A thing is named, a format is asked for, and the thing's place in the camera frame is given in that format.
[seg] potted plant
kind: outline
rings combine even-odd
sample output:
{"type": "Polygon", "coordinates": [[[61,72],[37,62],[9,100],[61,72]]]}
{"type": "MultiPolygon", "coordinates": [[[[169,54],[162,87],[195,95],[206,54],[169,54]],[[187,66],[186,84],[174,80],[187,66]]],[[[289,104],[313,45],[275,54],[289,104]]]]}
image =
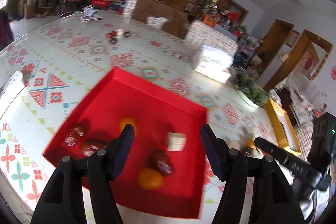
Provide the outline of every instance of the potted plant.
{"type": "Polygon", "coordinates": [[[240,97],[253,107],[264,107],[268,101],[268,94],[242,71],[238,71],[235,79],[235,88],[240,97]]]}

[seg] yellow box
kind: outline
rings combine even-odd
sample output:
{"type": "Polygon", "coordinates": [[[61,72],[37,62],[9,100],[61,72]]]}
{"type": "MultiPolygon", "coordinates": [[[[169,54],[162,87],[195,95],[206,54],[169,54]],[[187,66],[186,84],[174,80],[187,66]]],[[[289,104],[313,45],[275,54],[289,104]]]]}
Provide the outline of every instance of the yellow box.
{"type": "Polygon", "coordinates": [[[269,99],[269,101],[265,104],[265,109],[271,119],[273,128],[274,128],[274,133],[278,141],[278,145],[280,148],[286,150],[287,152],[293,154],[294,156],[300,156],[302,154],[302,150],[300,147],[299,140],[296,136],[295,130],[292,126],[292,123],[287,115],[287,112],[284,111],[275,101],[269,99]],[[277,112],[279,112],[281,115],[284,116],[285,122],[287,124],[287,128],[289,129],[289,134],[294,142],[294,145],[296,146],[296,150],[294,151],[291,147],[290,144],[288,143],[288,139],[284,130],[283,124],[280,122],[277,112]]]}

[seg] green plant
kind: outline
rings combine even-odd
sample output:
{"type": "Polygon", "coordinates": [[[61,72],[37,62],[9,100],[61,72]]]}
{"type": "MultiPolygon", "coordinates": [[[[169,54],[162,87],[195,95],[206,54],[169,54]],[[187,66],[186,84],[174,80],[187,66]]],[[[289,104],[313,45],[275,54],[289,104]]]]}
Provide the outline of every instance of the green plant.
{"type": "Polygon", "coordinates": [[[254,80],[243,72],[237,72],[235,84],[238,86],[238,90],[241,91],[257,106],[264,107],[268,101],[268,95],[261,90],[254,80]]]}

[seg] metal screw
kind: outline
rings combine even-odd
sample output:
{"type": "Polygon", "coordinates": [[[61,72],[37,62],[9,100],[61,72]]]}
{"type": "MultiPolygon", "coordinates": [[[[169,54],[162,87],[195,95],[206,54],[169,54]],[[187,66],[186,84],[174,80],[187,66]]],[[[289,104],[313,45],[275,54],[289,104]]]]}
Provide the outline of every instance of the metal screw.
{"type": "Polygon", "coordinates": [[[231,148],[231,149],[229,149],[229,154],[231,156],[237,156],[238,155],[238,150],[234,149],[234,148],[231,148]]]}
{"type": "Polygon", "coordinates": [[[70,159],[71,159],[70,156],[64,156],[64,157],[62,158],[62,161],[63,161],[63,162],[68,162],[70,159]]]}
{"type": "Polygon", "coordinates": [[[104,150],[104,149],[100,149],[100,150],[97,151],[98,156],[104,156],[105,154],[106,154],[106,150],[104,150]]]}
{"type": "Polygon", "coordinates": [[[268,161],[268,162],[272,162],[274,159],[271,155],[266,155],[265,160],[268,161]]]}

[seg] patterned tablecloth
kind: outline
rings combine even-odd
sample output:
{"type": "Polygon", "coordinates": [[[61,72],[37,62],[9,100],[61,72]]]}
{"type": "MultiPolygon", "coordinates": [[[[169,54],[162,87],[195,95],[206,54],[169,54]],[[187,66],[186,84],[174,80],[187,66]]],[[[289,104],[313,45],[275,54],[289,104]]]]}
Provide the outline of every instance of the patterned tablecloth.
{"type": "MultiPolygon", "coordinates": [[[[114,12],[99,14],[101,21],[83,23],[78,16],[54,21],[0,53],[0,76],[21,70],[26,85],[0,120],[0,168],[33,210],[54,170],[41,154],[70,111],[112,67],[208,107],[208,123],[227,142],[263,136],[276,143],[267,112],[246,104],[231,84],[194,72],[194,52],[182,40],[139,22],[125,23],[114,12]],[[131,36],[110,45],[105,35],[119,28],[131,36]]],[[[125,223],[211,223],[224,185],[206,162],[199,220],[158,217],[121,206],[119,210],[125,223]]],[[[248,221],[252,187],[249,179],[241,223],[248,221]]],[[[88,223],[94,223],[87,190],[84,203],[88,223]]]]}

